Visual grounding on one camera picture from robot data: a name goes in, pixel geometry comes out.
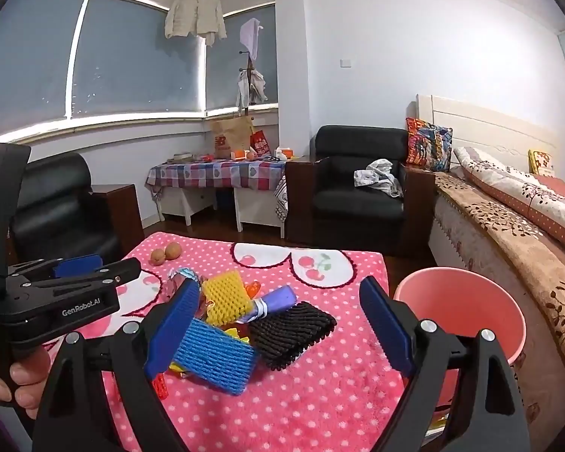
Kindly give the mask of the person's left hand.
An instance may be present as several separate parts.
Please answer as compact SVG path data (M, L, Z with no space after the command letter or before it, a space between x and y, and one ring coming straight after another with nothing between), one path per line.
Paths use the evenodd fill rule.
M31 419L36 419L49 372L50 354L45 348L38 347L22 361L11 365L10 377L16 386L14 393L0 378L0 401L15 399Z

